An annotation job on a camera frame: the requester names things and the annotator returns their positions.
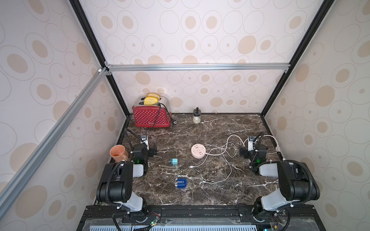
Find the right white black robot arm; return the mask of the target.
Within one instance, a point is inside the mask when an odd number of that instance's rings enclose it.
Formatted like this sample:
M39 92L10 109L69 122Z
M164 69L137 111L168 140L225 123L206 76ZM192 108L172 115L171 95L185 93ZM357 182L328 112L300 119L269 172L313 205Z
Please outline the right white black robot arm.
M276 212L318 200L320 189L304 162L281 160L267 162L267 147L249 151L241 148L240 154L250 160L250 170L257 176L277 178L279 187L268 195L258 197L251 210L254 219L263 222Z

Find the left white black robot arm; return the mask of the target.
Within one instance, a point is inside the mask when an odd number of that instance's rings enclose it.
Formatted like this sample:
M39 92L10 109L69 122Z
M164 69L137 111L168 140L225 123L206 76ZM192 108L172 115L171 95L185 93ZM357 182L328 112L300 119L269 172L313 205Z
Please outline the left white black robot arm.
M96 200L116 209L130 213L148 214L145 199L133 192L133 179L144 176L148 171L148 158L157 155L157 145L146 143L134 146L134 159L129 160L129 153L123 145L115 145L110 155L116 161L105 165L96 190Z

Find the teal USB wall charger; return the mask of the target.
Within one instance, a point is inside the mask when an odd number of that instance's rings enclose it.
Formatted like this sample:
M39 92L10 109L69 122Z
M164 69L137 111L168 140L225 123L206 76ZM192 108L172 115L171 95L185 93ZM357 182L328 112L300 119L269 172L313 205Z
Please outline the teal USB wall charger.
M174 166L178 165L178 159L177 158L171 158L170 164L174 165Z

